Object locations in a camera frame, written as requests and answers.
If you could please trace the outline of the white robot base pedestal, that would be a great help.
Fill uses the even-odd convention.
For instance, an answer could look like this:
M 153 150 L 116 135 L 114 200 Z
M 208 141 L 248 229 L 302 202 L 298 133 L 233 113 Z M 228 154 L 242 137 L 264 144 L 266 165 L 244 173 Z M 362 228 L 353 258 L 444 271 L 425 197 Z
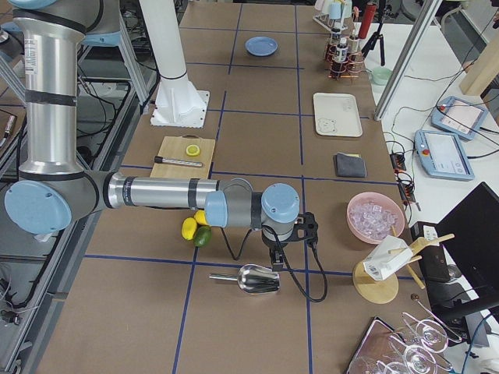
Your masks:
M 202 128 L 210 93 L 189 80 L 174 2 L 143 0 L 140 8 L 160 76 L 151 124 Z

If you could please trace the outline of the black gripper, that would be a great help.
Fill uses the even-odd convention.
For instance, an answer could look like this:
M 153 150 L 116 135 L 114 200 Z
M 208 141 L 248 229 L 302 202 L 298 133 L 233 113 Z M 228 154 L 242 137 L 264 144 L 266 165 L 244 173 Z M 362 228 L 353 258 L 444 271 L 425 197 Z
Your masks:
M 317 248 L 318 243 L 318 223 L 311 212 L 299 213 L 293 228 L 289 233 L 278 234 L 278 240 L 281 247 L 293 242 L 304 242 L 311 249 Z M 283 271 L 284 257 L 282 251 L 277 249 L 270 250 L 271 269 L 273 271 Z

